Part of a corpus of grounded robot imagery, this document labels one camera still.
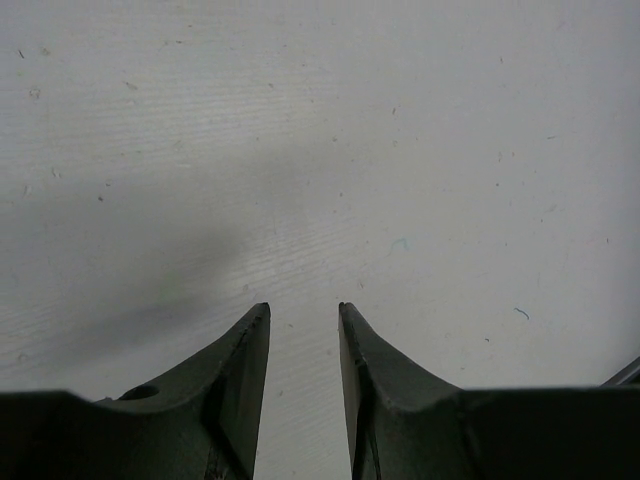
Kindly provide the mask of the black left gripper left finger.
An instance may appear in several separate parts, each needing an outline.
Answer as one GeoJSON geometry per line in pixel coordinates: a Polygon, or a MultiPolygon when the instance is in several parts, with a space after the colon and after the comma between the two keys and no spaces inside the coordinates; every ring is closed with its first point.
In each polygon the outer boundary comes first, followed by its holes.
{"type": "Polygon", "coordinates": [[[4,479],[250,479],[270,308],[117,399],[68,391],[1,396],[4,479]]]}

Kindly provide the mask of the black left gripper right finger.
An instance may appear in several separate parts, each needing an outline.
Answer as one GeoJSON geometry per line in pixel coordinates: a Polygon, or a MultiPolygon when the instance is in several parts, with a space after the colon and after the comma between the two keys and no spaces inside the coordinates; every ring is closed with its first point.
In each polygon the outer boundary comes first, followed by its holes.
{"type": "Polygon", "coordinates": [[[355,479],[635,479],[639,383],[460,389],[339,307],[355,479]]]}

